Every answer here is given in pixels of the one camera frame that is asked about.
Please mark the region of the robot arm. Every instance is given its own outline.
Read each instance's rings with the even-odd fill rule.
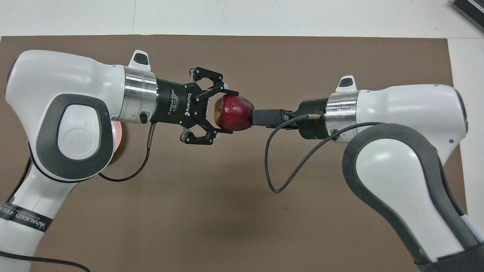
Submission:
[[[349,141],[342,168],[350,189],[392,225],[420,271],[484,271],[484,239],[455,201],[442,168],[467,132],[456,90],[358,90],[353,76],[345,76],[329,98],[303,101],[295,112],[254,111],[253,124],[283,127],[303,115],[320,118],[286,128],[306,139]],[[381,124],[338,132],[368,122]]]
[[[211,145],[219,133],[232,133],[206,120],[208,99],[238,92],[227,89],[222,74],[201,67],[190,69],[190,78],[186,84],[156,78],[139,50],[128,66],[51,51],[22,53],[5,97],[25,129],[33,167],[0,207],[0,251],[33,256],[69,192],[110,162],[111,120],[179,124],[186,144]],[[197,81],[203,78],[213,86],[202,90]],[[206,134],[195,136],[195,125]],[[0,257],[0,271],[29,269],[28,261]]]

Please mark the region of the cable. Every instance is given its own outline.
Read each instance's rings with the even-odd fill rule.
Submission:
[[[150,148],[151,148],[151,142],[153,141],[153,133],[154,133],[155,125],[156,125],[156,122],[151,122],[150,131],[148,132],[148,139],[146,141],[145,160],[143,161],[143,164],[141,165],[141,167],[133,175],[126,177],[126,178],[122,178],[122,179],[113,179],[113,178],[110,178],[110,177],[103,175],[102,173],[99,173],[99,176],[101,176],[103,179],[108,180],[108,181],[121,182],[121,181],[130,180],[130,179],[134,178],[135,176],[137,176],[139,173],[141,173],[141,171],[145,168],[145,165],[148,162],[148,159],[150,158]]]
[[[17,190],[20,188],[20,186],[22,185],[22,183],[24,183],[24,180],[27,177],[27,174],[29,173],[29,169],[30,169],[30,166],[31,165],[32,165],[32,159],[29,157],[29,159],[27,160],[27,165],[25,165],[24,173],[22,174],[22,177],[18,181],[17,186],[15,187],[15,189],[13,190],[13,192],[8,197],[7,202],[10,202],[10,200],[12,200],[12,198],[14,197],[15,193],[17,192]]]
[[[27,177],[27,174],[29,172],[29,169],[30,169],[30,166],[31,165],[32,165],[32,159],[29,157],[29,159],[27,161],[27,165],[25,165],[24,173],[22,174],[22,177],[18,181],[18,184],[15,187],[14,191],[8,197],[7,202],[10,202],[10,200],[12,200],[12,198],[14,197],[15,193],[17,192],[17,190],[23,184],[25,178]],[[70,265],[70,266],[74,266],[74,267],[80,268],[80,269],[84,270],[85,272],[91,272],[87,267],[83,266],[82,264],[78,264],[78,263],[70,262],[70,261],[63,261],[63,260],[58,260],[58,259],[50,259],[50,258],[40,258],[40,257],[17,255],[17,254],[12,254],[12,253],[8,253],[8,252],[4,252],[4,251],[0,251],[0,256],[5,257],[5,258],[11,258],[11,259],[25,260],[25,261],[34,261],[34,262],[45,262],[45,263],[56,263],[56,264]]]
[[[3,252],[3,251],[0,251],[0,256],[6,257],[6,258],[11,258],[11,259],[24,260],[24,261],[34,261],[34,262],[45,262],[45,263],[56,263],[56,264],[70,265],[70,266],[80,268],[80,269],[84,270],[85,272],[91,272],[87,267],[83,266],[82,264],[78,264],[78,263],[70,262],[70,261],[17,255],[17,254],[12,254],[12,253]]]
[[[299,169],[301,169],[301,167],[309,159],[309,157],[311,157],[322,145],[324,145],[325,143],[331,141],[335,137],[338,137],[340,134],[342,134],[342,133],[344,133],[346,131],[355,129],[357,127],[371,126],[371,125],[381,124],[381,122],[365,122],[365,123],[359,123],[359,124],[355,124],[355,125],[348,126],[348,127],[344,128],[344,129],[339,130],[339,131],[331,134],[330,136],[326,137],[324,140],[322,140],[320,143],[318,143],[313,149],[311,149],[311,151],[301,160],[301,162],[299,162],[299,164],[296,166],[296,168],[294,169],[294,171],[292,172],[292,174],[289,176],[289,178],[286,180],[286,182],[284,183],[284,185],[282,185],[281,188],[279,188],[279,189],[275,189],[274,186],[272,185],[272,182],[271,182],[271,177],[269,175],[269,165],[268,165],[269,145],[271,143],[272,137],[274,137],[274,135],[280,129],[284,128],[285,126],[287,126],[287,125],[289,125],[291,123],[294,123],[296,121],[305,120],[305,119],[308,119],[308,116],[307,115],[302,115],[302,116],[298,116],[298,117],[296,117],[294,119],[291,119],[289,121],[286,121],[286,122],[280,124],[279,126],[277,126],[274,129],[274,131],[271,133],[271,135],[267,139],[266,152],[265,152],[265,156],[264,156],[264,167],[265,167],[265,170],[266,170],[266,178],[267,178],[267,183],[269,185],[269,188],[274,193],[276,193],[276,194],[282,192],[289,185],[289,183],[292,181],[292,179],[294,178],[294,176],[298,173]]]

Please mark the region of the robotiq logo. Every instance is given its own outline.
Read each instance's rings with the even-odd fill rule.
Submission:
[[[186,98],[186,110],[185,115],[190,116],[190,102],[192,100],[192,94],[189,92],[188,97]]]

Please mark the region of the brown mat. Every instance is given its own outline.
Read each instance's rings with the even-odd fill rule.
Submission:
[[[327,97],[345,75],[369,90],[452,85],[445,39],[120,35],[2,37],[1,90],[14,59],[29,49],[124,65],[135,49],[145,50],[157,77],[189,82],[190,67],[218,71],[258,109],[295,110],[303,99]],[[16,115],[0,95],[0,199],[6,199],[28,150]],[[105,174],[125,177],[139,167],[148,127],[124,127],[124,152]],[[213,146],[184,145],[181,131],[158,124],[151,158],[135,179],[96,177],[78,185],[36,255],[77,261],[93,272],[417,271],[390,225],[347,187],[341,172],[345,144],[323,147],[276,195],[263,166],[270,130],[224,135]],[[316,143],[296,131],[280,132],[270,158],[275,183],[282,184]],[[458,150],[446,169],[464,204]],[[50,264],[32,270],[78,271]]]

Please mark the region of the red apple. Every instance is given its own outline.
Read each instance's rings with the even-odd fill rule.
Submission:
[[[215,102],[215,123],[230,131],[248,129],[254,105],[240,95],[226,94]]]

